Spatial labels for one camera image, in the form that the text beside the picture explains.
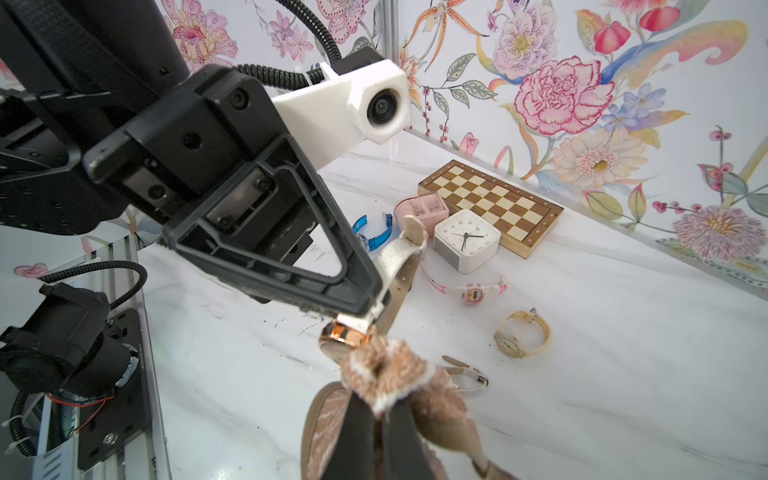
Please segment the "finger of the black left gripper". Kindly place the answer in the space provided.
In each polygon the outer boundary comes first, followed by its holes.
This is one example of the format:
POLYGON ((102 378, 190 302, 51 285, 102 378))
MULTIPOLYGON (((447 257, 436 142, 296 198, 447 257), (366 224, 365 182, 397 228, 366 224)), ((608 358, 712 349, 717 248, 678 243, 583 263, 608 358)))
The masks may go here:
POLYGON ((215 228, 228 246, 291 266, 291 250, 315 228, 324 233, 324 225, 349 225, 289 135, 278 136, 205 198, 203 224, 215 228))
POLYGON ((200 270, 252 296, 333 315, 362 315, 383 293, 373 261, 347 224, 322 227, 341 263, 327 276, 228 246, 208 224, 167 224, 161 244, 200 270))

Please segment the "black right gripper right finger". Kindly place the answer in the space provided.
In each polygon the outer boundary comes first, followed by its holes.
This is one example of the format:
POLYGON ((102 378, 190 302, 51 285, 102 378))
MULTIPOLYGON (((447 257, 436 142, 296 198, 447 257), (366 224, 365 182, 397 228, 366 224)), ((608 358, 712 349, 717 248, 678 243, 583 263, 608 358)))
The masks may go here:
POLYGON ((409 400, 398 401, 381 424, 384 478, 433 480, 409 400))

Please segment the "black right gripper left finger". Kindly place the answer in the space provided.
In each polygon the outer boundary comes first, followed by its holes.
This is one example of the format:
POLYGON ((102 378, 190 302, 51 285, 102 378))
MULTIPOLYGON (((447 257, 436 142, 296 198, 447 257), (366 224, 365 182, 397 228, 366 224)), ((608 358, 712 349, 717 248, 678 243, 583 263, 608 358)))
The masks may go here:
POLYGON ((322 480, 374 478, 375 424, 376 419, 369 406, 359 396, 352 394, 322 480))

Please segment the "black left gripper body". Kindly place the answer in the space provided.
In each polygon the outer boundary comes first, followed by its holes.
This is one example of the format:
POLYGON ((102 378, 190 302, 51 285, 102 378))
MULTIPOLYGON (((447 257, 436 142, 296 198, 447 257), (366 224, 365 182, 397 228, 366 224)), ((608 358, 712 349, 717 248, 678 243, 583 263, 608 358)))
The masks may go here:
POLYGON ((121 126, 89 125, 81 142, 59 118, 69 103, 115 106, 110 94, 52 96, 6 90, 1 106, 1 223, 75 236, 129 205, 166 222, 204 199, 288 129, 256 79, 209 66, 121 126))

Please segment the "brown striped cloth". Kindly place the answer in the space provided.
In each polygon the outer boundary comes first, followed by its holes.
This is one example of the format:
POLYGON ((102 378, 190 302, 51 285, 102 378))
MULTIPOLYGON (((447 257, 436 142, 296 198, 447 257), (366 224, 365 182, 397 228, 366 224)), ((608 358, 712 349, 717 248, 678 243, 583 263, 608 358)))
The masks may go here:
POLYGON ((381 442, 383 416, 408 399, 434 479, 448 474, 434 446, 464 454, 480 479, 509 479, 486 455, 468 408, 444 367, 415 354, 406 342, 377 336, 346 354, 341 378, 314 397, 305 418, 301 444, 301 476, 321 479, 333 453, 352 394, 369 406, 376 419, 374 478, 385 479, 381 442))

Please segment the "pink white wristwatch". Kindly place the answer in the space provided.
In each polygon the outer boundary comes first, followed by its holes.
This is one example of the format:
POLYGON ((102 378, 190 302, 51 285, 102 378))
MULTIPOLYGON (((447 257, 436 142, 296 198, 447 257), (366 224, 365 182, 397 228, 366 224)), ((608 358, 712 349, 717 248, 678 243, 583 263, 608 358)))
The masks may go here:
POLYGON ((478 306, 485 300, 503 295, 508 290, 508 280, 504 275, 500 280, 492 285, 483 285, 481 283, 468 283, 465 286, 449 287, 436 281, 421 265, 421 272, 424 274, 429 284, 443 295, 460 299, 468 306, 478 306))

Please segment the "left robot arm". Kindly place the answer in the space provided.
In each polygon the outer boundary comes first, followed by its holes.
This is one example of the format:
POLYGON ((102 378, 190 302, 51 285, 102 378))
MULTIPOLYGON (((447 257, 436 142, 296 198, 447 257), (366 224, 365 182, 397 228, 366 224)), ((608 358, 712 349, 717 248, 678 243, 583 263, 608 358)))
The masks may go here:
POLYGON ((198 3, 5 1, 1 222, 75 236, 135 206, 160 242, 260 301, 361 315, 383 281, 318 171, 404 125, 404 79, 372 48, 343 55, 286 8, 328 66, 289 72, 187 58, 224 21, 198 3))

